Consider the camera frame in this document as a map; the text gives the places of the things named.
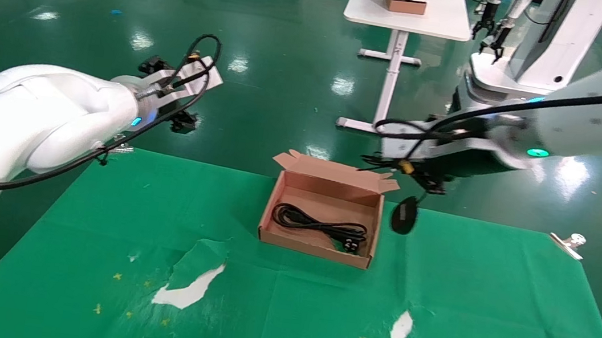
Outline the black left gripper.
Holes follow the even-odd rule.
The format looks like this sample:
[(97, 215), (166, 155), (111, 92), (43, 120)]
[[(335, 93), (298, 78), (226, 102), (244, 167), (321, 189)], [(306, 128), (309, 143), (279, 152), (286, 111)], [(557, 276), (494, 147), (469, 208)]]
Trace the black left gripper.
[[(144, 75), (152, 75), (159, 71), (172, 71), (174, 67), (164, 61), (161, 57), (151, 56), (140, 64), (139, 71)], [(170, 130), (173, 133), (188, 134), (196, 129), (198, 125), (197, 115), (192, 115), (188, 111), (182, 111), (184, 104), (179, 100), (172, 100), (170, 103), (158, 108), (156, 118), (168, 116), (174, 112), (174, 116), (167, 119), (170, 122)]]

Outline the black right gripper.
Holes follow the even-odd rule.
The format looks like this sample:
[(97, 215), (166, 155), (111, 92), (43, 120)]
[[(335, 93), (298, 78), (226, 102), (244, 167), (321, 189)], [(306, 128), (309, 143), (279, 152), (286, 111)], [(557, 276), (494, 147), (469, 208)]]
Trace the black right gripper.
[(507, 172), (509, 166), (499, 159), (494, 151), (461, 148), (456, 146), (435, 146), (422, 162), (417, 183), (426, 193), (435, 196), (447, 194), (446, 177), (468, 178)]

